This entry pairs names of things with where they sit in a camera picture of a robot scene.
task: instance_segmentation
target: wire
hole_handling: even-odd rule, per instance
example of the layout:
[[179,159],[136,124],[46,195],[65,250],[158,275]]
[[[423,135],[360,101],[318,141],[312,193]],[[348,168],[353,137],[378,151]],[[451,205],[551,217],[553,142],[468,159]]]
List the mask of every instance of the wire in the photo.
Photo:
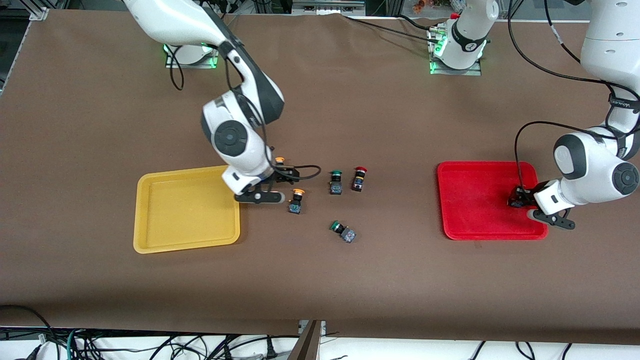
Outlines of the wire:
[[271,339],[278,339],[278,338],[299,338],[299,336],[293,336],[293,335],[275,335],[275,336],[263,336],[263,337],[261,337],[261,338],[255,338],[255,339],[247,340],[247,341],[245,341],[244,343],[240,343],[240,344],[237,344],[237,345],[234,345],[234,346],[230,347],[228,350],[225,350],[225,352],[224,352],[224,353],[222,353],[220,356],[215,357],[215,359],[222,359],[222,358],[223,358],[223,356],[225,356],[227,353],[228,353],[228,354],[231,354],[231,351],[233,351],[233,349],[236,349],[236,348],[239,348],[239,347],[245,346],[245,345],[250,344],[250,343],[255,343],[256,341],[267,340],[268,338],[271,338]]
[[74,334],[76,330],[73,330],[69,333],[69,337],[67,338],[67,360],[72,360],[71,358],[71,342],[74,340]]
[[53,332],[53,328],[51,327],[51,325],[49,325],[49,322],[47,322],[47,320],[45,320],[45,318],[38,311],[35,311],[34,309],[31,309],[28,306],[11,305],[11,304],[10,305],[0,305],[0,310],[3,310],[3,309],[20,309],[20,310],[27,311],[27,312],[29,312],[31,314],[34,314],[47,327],[47,330],[49,331],[49,334],[51,335],[51,337],[53,339],[58,339],[58,336]]
[[478,358],[478,355],[480,354],[480,350],[482,350],[482,347],[484,346],[485,343],[486,341],[480,341],[480,344],[476,348],[476,352],[474,352],[474,355],[470,357],[469,360],[476,360]]
[[415,26],[416,28],[429,31],[428,27],[418,24],[417,22],[411,20],[411,18],[409,18],[408,16],[405,16],[403,14],[399,14],[398,17],[401,18],[401,19],[407,20],[409,22],[409,24]]
[[293,166],[292,168],[294,168],[294,169],[299,169],[299,168],[315,168],[315,169],[317,169],[317,171],[315,173],[313,173],[312,175],[309,175],[309,176],[293,176],[291,174],[287,174],[286,172],[282,172],[278,167],[276,167],[271,162],[271,156],[269,156],[269,153],[267,152],[267,149],[269,148],[269,142],[267,140],[267,129],[266,129],[264,118],[262,117],[262,115],[258,111],[258,108],[253,103],[253,101],[251,101],[251,99],[249,99],[248,97],[244,96],[244,94],[242,94],[241,92],[237,91],[235,88],[231,87],[231,79],[230,79],[230,76],[229,76],[228,59],[225,59],[225,74],[227,76],[227,86],[229,87],[229,90],[232,91],[237,97],[242,97],[252,107],[253,112],[259,118],[260,126],[262,128],[262,138],[264,140],[264,156],[266,157],[267,162],[269,163],[269,166],[271,167],[271,169],[273,169],[273,171],[276,172],[277,174],[280,174],[281,176],[284,176],[284,177],[286,177],[288,179],[291,179],[291,180],[307,180],[307,179],[312,179],[313,177],[318,176],[322,172],[322,168],[319,167],[318,165],[298,165],[298,166]]
[[382,29],[382,30],[387,30],[387,31],[391,31],[392,33],[396,33],[396,34],[400,34],[400,35],[404,35],[404,36],[408,36],[411,38],[416,38],[419,40],[423,40],[426,42],[432,42],[432,43],[437,43],[438,41],[436,39],[432,39],[432,38],[423,38],[423,37],[419,37],[417,35],[413,35],[413,34],[409,34],[409,33],[403,33],[402,31],[398,31],[398,30],[394,30],[394,29],[390,29],[390,28],[385,28],[384,26],[380,26],[380,25],[376,25],[376,24],[372,24],[370,22],[366,22],[366,21],[362,21],[359,19],[354,19],[352,17],[346,17],[347,19],[351,20],[351,21],[355,21],[355,22],[359,22],[361,24],[365,24],[365,25],[369,25],[369,26],[373,26],[374,28],[378,28],[378,29]]
[[153,354],[151,354],[151,357],[149,358],[149,360],[153,360],[154,357],[156,357],[156,355],[158,355],[158,353],[160,352],[160,350],[162,350],[163,347],[169,345],[173,339],[177,338],[177,336],[173,335],[173,336],[169,336],[169,338],[167,340],[164,341],[164,343],[162,343],[162,345],[158,346],[156,348],[156,351],[154,351]]
[[569,344],[566,345],[566,347],[562,351],[562,360],[566,360],[566,353],[569,352],[569,349],[571,348],[572,345],[573,345],[573,343],[569,343]]
[[238,339],[240,337],[240,335],[227,335],[225,337],[224,340],[222,340],[220,342],[220,344],[218,344],[218,346],[213,349],[213,351],[209,354],[209,356],[207,356],[207,358],[205,360],[211,360],[213,359],[213,357],[220,351],[222,351],[222,349],[225,347],[225,345],[228,345],[229,343],[231,343],[231,341],[234,341],[235,339]]
[[554,26],[554,23],[551,21],[551,15],[549,15],[549,5],[548,5],[547,2],[548,2],[548,0],[545,0],[545,15],[547,16],[547,22],[549,23],[549,26],[551,27],[551,31],[554,32],[554,35],[556,36],[556,39],[558,40],[558,42],[560,43],[560,46],[564,49],[564,51],[566,51],[566,53],[569,54],[575,61],[580,63],[580,58],[578,58],[576,55],[574,55],[571,52],[571,50],[569,50],[569,48],[564,44],[564,42],[560,38],[560,34],[558,34],[558,32],[556,31],[556,27]]
[[522,351],[522,349],[520,348],[520,342],[516,341],[516,348],[518,349],[518,352],[520,354],[522,354],[522,356],[526,357],[529,360],[536,360],[536,354],[534,354],[533,348],[531,347],[531,344],[528,341],[525,341],[525,344],[527,344],[527,347],[529,348],[529,351],[531,352],[531,356],[528,356],[527,354],[525,354]]
[[[182,91],[182,89],[184,89],[184,73],[182,72],[182,67],[180,66],[180,62],[178,61],[178,59],[175,58],[175,55],[178,53],[178,50],[182,49],[182,46],[178,46],[175,48],[175,52],[171,50],[171,47],[169,45],[166,46],[166,49],[169,51],[169,53],[171,54],[171,63],[169,64],[169,77],[171,78],[171,82],[173,83],[173,86],[179,90]],[[175,83],[175,80],[173,78],[173,63],[176,63],[178,65],[178,70],[180,70],[180,87],[178,87],[178,85]]]

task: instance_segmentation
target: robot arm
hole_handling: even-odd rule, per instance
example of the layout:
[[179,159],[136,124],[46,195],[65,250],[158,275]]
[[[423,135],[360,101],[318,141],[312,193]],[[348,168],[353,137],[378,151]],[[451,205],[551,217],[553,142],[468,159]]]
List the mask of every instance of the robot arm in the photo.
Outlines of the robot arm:
[[236,68],[243,82],[204,105],[202,130],[229,164],[222,178],[236,195],[267,179],[273,173],[271,150],[254,129],[280,117],[284,107],[280,89],[260,70],[225,23],[217,16],[207,15],[192,1],[124,0],[124,3],[142,30],[155,41],[215,47]]
[[[590,3],[592,16],[582,45],[582,66],[597,78],[640,92],[640,2]],[[631,133],[638,127],[639,100],[628,90],[614,86],[608,119],[588,129],[613,138],[570,133],[558,139],[554,159],[563,176],[532,191],[539,210],[530,211],[530,217],[573,229],[573,222],[561,220],[559,211],[620,199],[636,190],[638,170],[627,160],[640,149],[640,133]]]
[[452,69],[468,69],[482,56],[486,36],[498,19],[500,8],[495,0],[467,0],[460,18],[444,24],[446,39],[435,56]]

